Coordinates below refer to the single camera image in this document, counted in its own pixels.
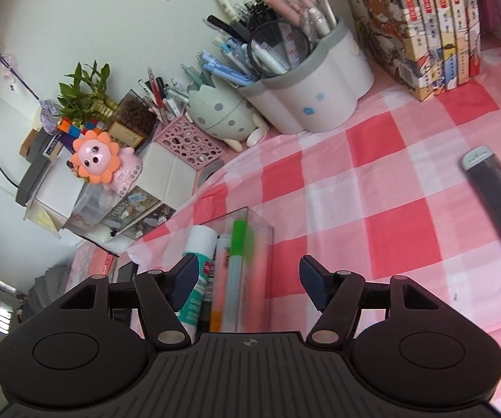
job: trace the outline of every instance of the comic book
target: comic book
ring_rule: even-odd
[[[458,85],[458,66],[456,52],[456,31],[450,0],[435,0],[438,13],[438,25],[444,51],[444,75],[446,89],[452,90]]]
[[[467,34],[467,16],[465,0],[451,0],[456,29],[456,50],[458,54],[458,84],[469,80],[469,37]]]
[[[481,69],[481,23],[477,0],[465,0],[467,33],[469,35],[469,76],[479,75]]]
[[[427,35],[417,0],[349,0],[359,43],[419,100],[433,95]]]
[[[438,15],[434,0],[419,0],[419,3],[427,32],[428,52],[431,56],[434,94],[440,94],[445,90],[445,74]]]

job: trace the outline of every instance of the pink mesh pen holder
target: pink mesh pen holder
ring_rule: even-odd
[[[225,154],[225,144],[190,122],[186,112],[165,126],[154,141],[195,170],[201,170]]]

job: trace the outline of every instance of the metal screw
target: metal screw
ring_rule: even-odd
[[[313,341],[318,344],[333,344],[340,339],[339,335],[332,330],[318,330],[313,333]]]
[[[163,344],[173,345],[182,343],[185,340],[185,335],[177,330],[167,330],[161,332],[157,338]]]

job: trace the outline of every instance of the rubik's cube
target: rubik's cube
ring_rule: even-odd
[[[92,119],[91,121],[86,122],[84,126],[80,129],[79,127],[74,125],[70,119],[68,119],[67,117],[63,117],[59,121],[57,128],[61,132],[68,133],[70,136],[73,136],[74,138],[79,138],[80,135],[84,135],[88,130],[93,130],[95,133],[98,133],[99,135],[103,130],[106,129],[106,125],[102,121],[98,121],[97,119]]]

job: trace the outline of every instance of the green leaves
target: green leaves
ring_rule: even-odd
[[[114,108],[108,108],[104,104],[106,100],[110,100],[107,96],[107,79],[111,73],[109,64],[105,64],[101,71],[98,71],[98,63],[94,61],[93,65],[85,64],[88,70],[82,69],[80,63],[77,64],[74,74],[65,75],[73,79],[73,84],[59,83],[61,96],[57,99],[62,105],[63,115],[68,116],[73,122],[78,125],[84,124],[90,119],[100,114],[110,117],[113,115]],[[84,92],[80,85],[85,83],[90,88],[90,92]],[[104,110],[94,108],[94,102],[101,101]]]

